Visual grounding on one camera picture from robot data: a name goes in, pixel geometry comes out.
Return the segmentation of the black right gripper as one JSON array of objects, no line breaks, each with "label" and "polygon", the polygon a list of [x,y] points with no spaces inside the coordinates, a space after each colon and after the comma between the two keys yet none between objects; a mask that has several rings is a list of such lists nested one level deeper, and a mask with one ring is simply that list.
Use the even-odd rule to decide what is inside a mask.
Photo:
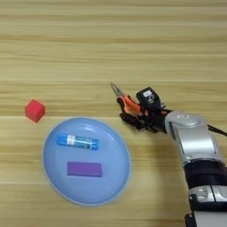
[{"label": "black right gripper", "polygon": [[148,130],[152,133],[167,133],[165,120],[171,110],[160,102],[159,104],[151,104],[150,107],[141,106],[141,114],[134,116],[129,113],[121,113],[120,117],[123,121],[134,127],[138,131]]}]

